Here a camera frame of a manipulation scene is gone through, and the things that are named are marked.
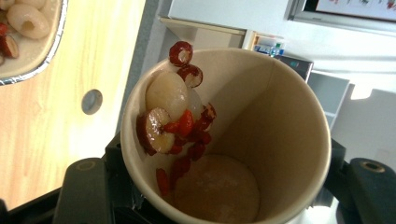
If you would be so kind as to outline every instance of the round hole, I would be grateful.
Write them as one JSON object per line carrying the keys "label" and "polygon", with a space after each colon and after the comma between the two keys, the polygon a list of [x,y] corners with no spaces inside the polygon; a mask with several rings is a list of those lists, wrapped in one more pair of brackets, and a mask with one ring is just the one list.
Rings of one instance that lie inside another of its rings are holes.
{"label": "round hole", "polygon": [[103,102],[103,95],[99,90],[90,90],[82,98],[82,111],[87,115],[96,113]]}
{"label": "round hole", "polygon": [[369,162],[369,161],[363,161],[363,162],[361,163],[361,166],[362,166],[363,168],[366,168],[366,169],[369,170],[369,171],[373,171],[373,172],[376,172],[376,173],[383,173],[383,172],[385,172],[385,168],[382,167],[381,164],[377,164],[377,163],[373,163],[373,162]]}

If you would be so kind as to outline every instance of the goji berry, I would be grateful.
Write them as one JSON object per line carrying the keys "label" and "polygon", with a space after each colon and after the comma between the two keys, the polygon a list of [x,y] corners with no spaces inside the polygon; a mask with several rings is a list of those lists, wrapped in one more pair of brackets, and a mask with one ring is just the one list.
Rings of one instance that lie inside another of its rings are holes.
{"label": "goji berry", "polygon": [[8,26],[0,22],[0,35],[5,35],[8,31]]}
{"label": "goji berry", "polygon": [[205,138],[208,140],[207,135],[208,135],[208,127],[211,124],[211,122],[200,118],[194,123],[194,127],[192,128],[190,134],[187,136],[187,139],[189,142],[198,142],[201,141]]}
{"label": "goji berry", "polygon": [[212,141],[212,136],[210,135],[210,133],[203,132],[201,141],[202,141],[205,145],[207,145],[207,144],[209,144],[209,143]]}
{"label": "goji berry", "polygon": [[172,148],[169,150],[168,154],[176,155],[183,150],[182,146],[173,145]]}
{"label": "goji berry", "polygon": [[206,146],[203,142],[199,141],[194,143],[191,147],[189,147],[187,151],[187,155],[190,157],[192,161],[198,161],[206,150]]}
{"label": "goji berry", "polygon": [[180,147],[183,147],[184,145],[186,145],[186,143],[188,143],[189,142],[189,140],[187,140],[187,139],[185,139],[185,138],[182,138],[182,137],[180,137],[180,136],[178,136],[178,135],[175,135],[175,145],[176,146],[180,146]]}
{"label": "goji berry", "polygon": [[167,133],[178,133],[179,126],[180,126],[180,123],[178,121],[169,122],[169,123],[163,125],[163,130],[166,131]]}
{"label": "goji berry", "polygon": [[192,130],[194,125],[194,118],[190,110],[186,109],[183,115],[179,119],[178,134],[182,137],[186,137]]}
{"label": "goji berry", "polygon": [[170,186],[171,189],[175,188],[176,182],[185,173],[190,170],[191,161],[190,157],[184,156],[174,161],[171,168],[170,174]]}
{"label": "goji berry", "polygon": [[168,175],[166,174],[164,169],[159,168],[156,170],[156,176],[160,193],[162,196],[166,196],[170,191]]}

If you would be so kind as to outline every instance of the red date slice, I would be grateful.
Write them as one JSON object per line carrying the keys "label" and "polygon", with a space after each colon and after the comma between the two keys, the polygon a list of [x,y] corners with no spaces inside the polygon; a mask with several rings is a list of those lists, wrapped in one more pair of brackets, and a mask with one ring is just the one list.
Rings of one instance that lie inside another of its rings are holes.
{"label": "red date slice", "polygon": [[175,135],[163,131],[170,121],[165,109],[156,107],[136,118],[136,135],[140,145],[152,156],[155,152],[168,153],[175,142]]}
{"label": "red date slice", "polygon": [[166,174],[165,170],[162,168],[157,169],[156,177],[157,177],[158,188],[160,189],[161,195],[162,196],[168,195],[170,191],[170,186],[169,186],[168,175]]}
{"label": "red date slice", "polygon": [[192,45],[186,41],[177,41],[169,49],[169,62],[174,66],[181,67],[188,64],[192,58]]}
{"label": "red date slice", "polygon": [[205,107],[204,112],[202,112],[201,116],[204,119],[207,119],[208,121],[213,121],[217,116],[215,107],[213,107],[213,105],[210,103],[207,104],[207,106]]}
{"label": "red date slice", "polygon": [[179,68],[177,73],[183,78],[184,83],[191,88],[201,85],[204,79],[202,70],[190,63]]}
{"label": "red date slice", "polygon": [[0,35],[0,51],[8,58],[18,58],[20,51],[11,35]]}

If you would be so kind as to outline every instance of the fruit piece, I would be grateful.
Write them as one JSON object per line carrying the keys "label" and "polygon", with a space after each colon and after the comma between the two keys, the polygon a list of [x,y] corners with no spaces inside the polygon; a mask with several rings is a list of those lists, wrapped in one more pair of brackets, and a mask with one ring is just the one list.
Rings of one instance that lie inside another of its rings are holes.
{"label": "fruit piece", "polygon": [[187,108],[191,111],[194,120],[198,120],[201,117],[201,113],[204,112],[204,105],[202,104],[201,97],[193,88],[188,88],[189,93],[189,105]]}
{"label": "fruit piece", "polygon": [[0,35],[5,35],[8,31],[8,26],[0,22]]}
{"label": "fruit piece", "polygon": [[171,174],[170,174],[171,189],[174,189],[177,180],[190,170],[190,166],[191,166],[191,161],[190,161],[190,157],[188,156],[181,157],[174,161],[174,163],[172,164]]}
{"label": "fruit piece", "polygon": [[190,63],[179,68],[177,73],[183,78],[184,83],[191,88],[201,85],[202,80],[204,79],[202,70]]}
{"label": "fruit piece", "polygon": [[146,91],[147,110],[155,107],[165,109],[170,121],[176,121],[184,113],[189,103],[187,86],[183,79],[174,72],[161,72],[148,86]]}
{"label": "fruit piece", "polygon": [[39,39],[50,33],[50,23],[37,8],[27,4],[15,4],[7,12],[10,26],[23,36]]}
{"label": "fruit piece", "polygon": [[27,4],[37,9],[42,8],[46,4],[46,0],[15,0],[17,4]]}
{"label": "fruit piece", "polygon": [[199,131],[199,132],[209,132],[212,122],[213,122],[213,120],[208,120],[208,119],[205,119],[204,117],[200,117],[194,123],[194,130]]}
{"label": "fruit piece", "polygon": [[18,58],[20,51],[11,35],[0,35],[0,51],[8,58]]}
{"label": "fruit piece", "polygon": [[186,137],[189,135],[194,125],[194,118],[190,110],[186,109],[184,111],[183,115],[180,117],[179,123],[178,134],[182,137]]}
{"label": "fruit piece", "polygon": [[201,138],[202,143],[205,145],[209,144],[212,141],[212,136],[210,133],[204,132]]}
{"label": "fruit piece", "polygon": [[192,58],[192,45],[185,41],[177,41],[169,49],[169,62],[174,66],[181,67],[188,64]]}
{"label": "fruit piece", "polygon": [[15,0],[0,0],[0,9],[8,10],[14,4]]}
{"label": "fruit piece", "polygon": [[213,121],[213,119],[216,118],[217,114],[216,114],[216,110],[215,107],[213,107],[212,104],[207,104],[207,106],[204,109],[204,112],[202,112],[201,116],[204,119],[207,119],[209,121]]}
{"label": "fruit piece", "polygon": [[186,138],[182,138],[178,135],[175,135],[175,146],[180,146],[183,147],[184,145],[186,145],[189,141]]}
{"label": "fruit piece", "polygon": [[206,136],[207,133],[208,132],[193,129],[188,136],[189,142],[199,142],[205,139],[204,142],[209,143],[211,140]]}
{"label": "fruit piece", "polygon": [[163,130],[168,133],[178,133],[178,127],[180,126],[180,122],[169,122],[163,126]]}
{"label": "fruit piece", "polygon": [[150,109],[136,119],[136,133],[140,145],[149,155],[152,150],[167,153],[175,142],[175,135],[163,131],[163,125],[170,121],[168,112],[162,108]]}
{"label": "fruit piece", "polygon": [[157,169],[156,177],[157,177],[158,188],[160,189],[161,195],[162,196],[168,195],[170,186],[169,186],[168,175],[166,174],[165,170],[162,168]]}
{"label": "fruit piece", "polygon": [[194,145],[189,147],[187,155],[192,161],[198,161],[206,150],[206,146],[203,142],[196,142]]}
{"label": "fruit piece", "polygon": [[183,150],[183,146],[179,146],[177,144],[174,144],[171,148],[171,150],[169,150],[168,154],[172,154],[172,155],[177,155],[178,153],[180,153]]}

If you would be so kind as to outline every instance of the screen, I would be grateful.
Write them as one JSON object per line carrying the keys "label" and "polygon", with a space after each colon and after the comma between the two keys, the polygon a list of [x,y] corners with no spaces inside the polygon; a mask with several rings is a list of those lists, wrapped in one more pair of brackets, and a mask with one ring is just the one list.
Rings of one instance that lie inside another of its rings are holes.
{"label": "screen", "polygon": [[396,21],[395,0],[307,0],[304,10]]}

